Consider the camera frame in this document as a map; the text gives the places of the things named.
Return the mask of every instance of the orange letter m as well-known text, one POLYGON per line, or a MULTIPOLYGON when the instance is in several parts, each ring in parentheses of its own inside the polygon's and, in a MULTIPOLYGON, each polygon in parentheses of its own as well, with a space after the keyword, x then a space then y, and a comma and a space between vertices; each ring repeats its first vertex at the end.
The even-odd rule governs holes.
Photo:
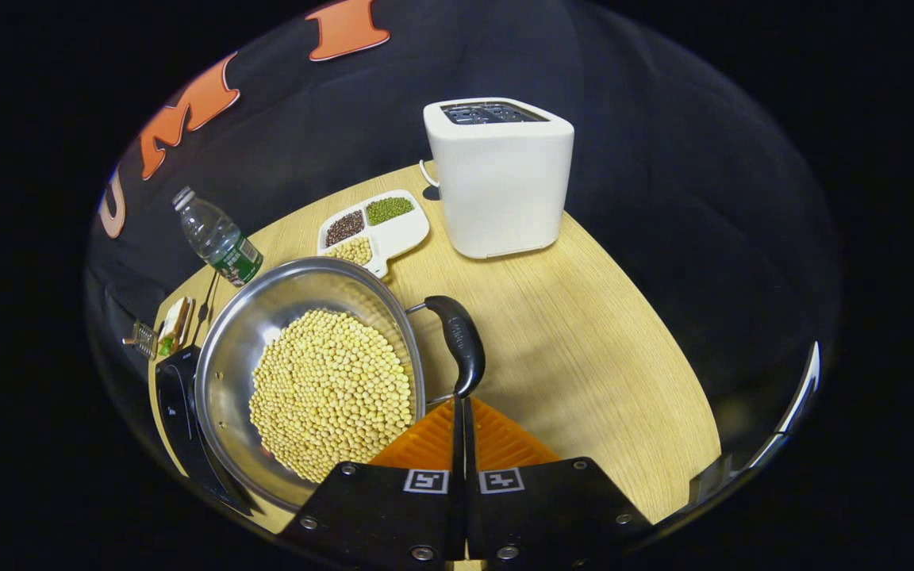
POLYGON ((182 142, 182 124, 195 131, 238 101, 239 91, 230 90, 225 79, 225 68, 236 54, 238 52, 222 59, 194 79, 175 107, 165 105, 143 129, 140 134, 143 180, 157 172, 157 167, 164 161, 164 149, 158 148, 156 141, 178 146, 182 142))

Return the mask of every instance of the toaster cord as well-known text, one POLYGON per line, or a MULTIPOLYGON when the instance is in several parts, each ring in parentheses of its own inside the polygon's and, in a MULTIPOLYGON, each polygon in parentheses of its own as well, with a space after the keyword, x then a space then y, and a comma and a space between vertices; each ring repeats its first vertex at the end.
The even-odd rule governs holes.
POLYGON ((428 182, 428 184, 431 184, 431 185, 435 186, 436 188, 440 188, 440 184, 438 182, 432 180, 432 177, 428 176, 428 171, 425 170, 425 161, 424 160, 418 159, 418 167, 421 169, 421 176, 425 177, 425 181, 428 182))

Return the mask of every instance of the bottle cap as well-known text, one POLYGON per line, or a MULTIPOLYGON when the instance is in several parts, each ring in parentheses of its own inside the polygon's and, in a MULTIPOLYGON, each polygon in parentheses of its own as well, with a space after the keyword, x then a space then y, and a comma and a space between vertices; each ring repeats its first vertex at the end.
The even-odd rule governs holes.
POLYGON ((175 205, 175 210, 181 210, 182 207, 188 205, 189 201, 192 200, 194 196, 196 196, 196 193, 187 186, 175 195, 175 198, 171 200, 171 204, 175 205))

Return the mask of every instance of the water bottle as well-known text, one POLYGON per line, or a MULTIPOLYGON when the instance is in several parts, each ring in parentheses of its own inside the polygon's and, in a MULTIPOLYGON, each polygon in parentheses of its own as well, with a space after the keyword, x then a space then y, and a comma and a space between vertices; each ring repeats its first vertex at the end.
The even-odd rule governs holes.
POLYGON ((189 245, 236 288, 258 274, 263 254, 244 237, 228 214, 196 198, 188 186, 175 195, 171 204, 182 218, 182 231, 189 245))

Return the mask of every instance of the stainless steel pan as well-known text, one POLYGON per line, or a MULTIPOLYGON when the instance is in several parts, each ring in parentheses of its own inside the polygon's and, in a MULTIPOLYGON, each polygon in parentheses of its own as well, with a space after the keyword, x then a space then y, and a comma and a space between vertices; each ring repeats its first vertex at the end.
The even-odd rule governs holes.
MULTIPOLYGON (((478 330, 461 304, 427 297, 405 311, 376 276, 329 257, 290 261, 247 283, 214 319, 200 351, 195 400, 200 428, 214 455, 244 487, 284 509, 297 511, 316 488, 265 455, 249 422, 252 372, 263 348, 282 328, 312 308, 346 311, 390 341, 411 379, 414 419, 425 415, 424 374, 407 314, 429 308, 442 319, 447 347, 458 362, 455 393, 467 397, 482 379, 486 358, 478 330)), ((441 400, 450 395, 442 395, 441 400)))

